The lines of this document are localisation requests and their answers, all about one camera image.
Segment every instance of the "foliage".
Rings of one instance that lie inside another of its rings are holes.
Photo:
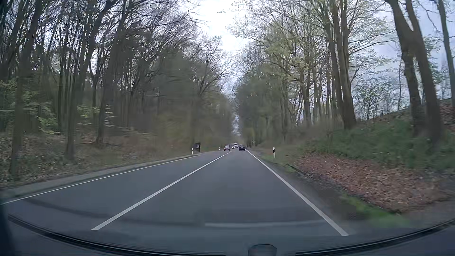
[[[356,129],[336,130],[329,138],[311,143],[311,150],[353,159],[370,159],[389,166],[403,165],[412,169],[455,171],[455,136],[447,139],[436,152],[424,137],[412,136],[407,120],[372,122]]]

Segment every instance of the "dark sign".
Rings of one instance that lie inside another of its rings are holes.
[[[201,143],[200,142],[196,142],[194,143],[193,145],[193,151],[198,151],[198,152],[201,152]]]

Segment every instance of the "dashed center line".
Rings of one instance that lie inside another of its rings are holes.
[[[216,160],[222,158],[223,156],[225,156],[225,155],[227,155],[227,154],[224,154],[224,155],[218,157],[217,159],[215,159],[215,160],[213,160],[213,161],[211,161],[211,162],[209,162],[209,163],[207,163],[207,164],[205,164],[205,165],[203,165],[203,166],[197,168],[196,170],[194,170],[194,171],[188,173],[187,175],[185,175],[185,176],[181,177],[180,179],[178,179],[178,180],[172,182],[171,184],[167,185],[166,187],[164,187],[164,188],[158,190],[157,192],[151,194],[150,196],[148,196],[148,197],[142,199],[141,201],[139,201],[139,202],[133,204],[132,206],[130,206],[130,207],[124,209],[123,211],[121,211],[121,212],[118,213],[117,215],[115,215],[115,216],[111,217],[110,219],[104,221],[103,223],[99,224],[98,226],[92,228],[91,230],[99,230],[99,229],[101,229],[102,227],[106,226],[107,224],[109,224],[109,223],[113,222],[114,220],[116,220],[116,219],[122,217],[124,214],[126,214],[126,213],[129,212],[129,211],[131,211],[132,209],[134,209],[134,208],[140,206],[141,204],[147,202],[150,198],[152,198],[152,197],[158,195],[159,193],[161,193],[161,192],[167,190],[168,188],[170,188],[170,187],[172,187],[173,185],[177,184],[179,181],[181,181],[181,180],[183,180],[184,178],[186,178],[186,177],[192,175],[193,173],[199,171],[200,169],[206,167],[207,165],[209,165],[209,164],[215,162]]]

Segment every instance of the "road shoulder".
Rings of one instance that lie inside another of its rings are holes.
[[[163,160],[158,160],[158,161],[145,162],[145,163],[133,164],[133,165],[127,165],[127,166],[119,166],[119,167],[115,167],[115,168],[93,171],[93,172],[89,172],[86,174],[76,174],[76,175],[61,177],[61,178],[57,178],[57,179],[51,179],[51,180],[46,180],[46,181],[41,181],[41,182],[25,184],[22,186],[3,189],[3,190],[1,190],[0,196],[3,201],[8,202],[8,201],[14,200],[15,198],[27,197],[27,196],[30,196],[30,195],[33,195],[36,193],[40,193],[43,191],[58,189],[61,187],[66,187],[66,186],[78,184],[81,182],[87,182],[87,181],[94,180],[94,179],[102,179],[102,178],[105,178],[105,177],[108,177],[111,175],[121,174],[124,172],[133,171],[136,169],[143,169],[143,168],[147,168],[147,167],[150,167],[153,165],[164,164],[164,163],[168,163],[168,162],[172,162],[172,161],[178,161],[178,160],[186,159],[186,158],[190,158],[190,157],[196,157],[198,155],[199,154],[184,155],[184,156],[179,156],[179,157],[174,157],[174,158],[169,158],[169,159],[163,159]]]
[[[291,167],[270,162],[262,158],[261,154],[257,151],[250,150],[250,152],[260,158],[261,161],[308,198],[348,234],[364,233],[369,230],[369,227],[364,225],[366,220],[357,214],[357,210],[353,205],[341,200],[342,195],[335,189],[321,186],[315,180],[308,179],[308,177]]]

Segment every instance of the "windshield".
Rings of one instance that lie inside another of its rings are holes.
[[[12,242],[27,255],[78,254],[70,240],[285,255],[450,220],[454,10],[0,0]]]

